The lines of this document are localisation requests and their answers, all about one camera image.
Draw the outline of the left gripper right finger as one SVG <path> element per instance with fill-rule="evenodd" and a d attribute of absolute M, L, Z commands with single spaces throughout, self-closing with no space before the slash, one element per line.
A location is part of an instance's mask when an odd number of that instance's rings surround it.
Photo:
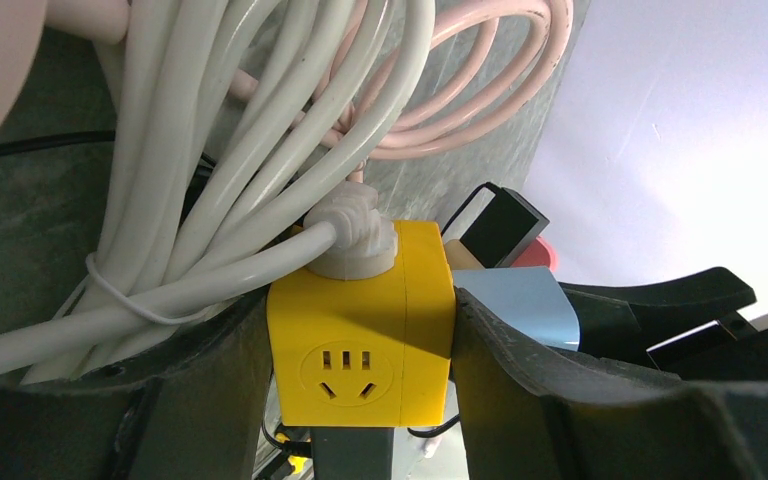
<path fill-rule="evenodd" d="M 456 293 L 473 479 L 768 479 L 768 382 L 683 381 L 513 329 Z"/>

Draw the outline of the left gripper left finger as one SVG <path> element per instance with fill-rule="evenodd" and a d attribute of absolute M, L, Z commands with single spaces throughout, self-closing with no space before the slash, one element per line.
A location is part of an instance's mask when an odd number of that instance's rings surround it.
<path fill-rule="evenodd" d="M 256 291 L 79 379 L 0 382 L 0 479 L 248 479 L 270 369 Z"/>

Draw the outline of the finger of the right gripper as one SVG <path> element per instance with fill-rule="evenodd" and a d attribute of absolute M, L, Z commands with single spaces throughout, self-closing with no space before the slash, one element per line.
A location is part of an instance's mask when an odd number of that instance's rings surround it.
<path fill-rule="evenodd" d="M 654 365 L 683 380 L 768 381 L 768 328 L 746 321 L 715 324 L 647 352 Z"/>
<path fill-rule="evenodd" d="M 560 286 L 578 318 L 579 351 L 650 368 L 649 347 L 756 302 L 724 267 L 649 285 Z"/>

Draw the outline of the blue usb charger plug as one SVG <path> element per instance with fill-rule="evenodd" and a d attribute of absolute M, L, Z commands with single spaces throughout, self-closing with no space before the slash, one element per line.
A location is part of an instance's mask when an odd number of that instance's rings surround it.
<path fill-rule="evenodd" d="M 453 280 L 520 333 L 549 347 L 579 349 L 578 316 L 548 268 L 455 270 Z"/>

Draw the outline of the yellow cube socket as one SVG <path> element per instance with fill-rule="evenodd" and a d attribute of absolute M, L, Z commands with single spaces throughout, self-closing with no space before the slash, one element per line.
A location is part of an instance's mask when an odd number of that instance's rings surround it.
<path fill-rule="evenodd" d="M 389 271 L 335 280 L 299 269 L 272 283 L 266 317 L 282 421 L 306 427 L 442 422 L 455 292 L 439 227 L 398 220 Z"/>

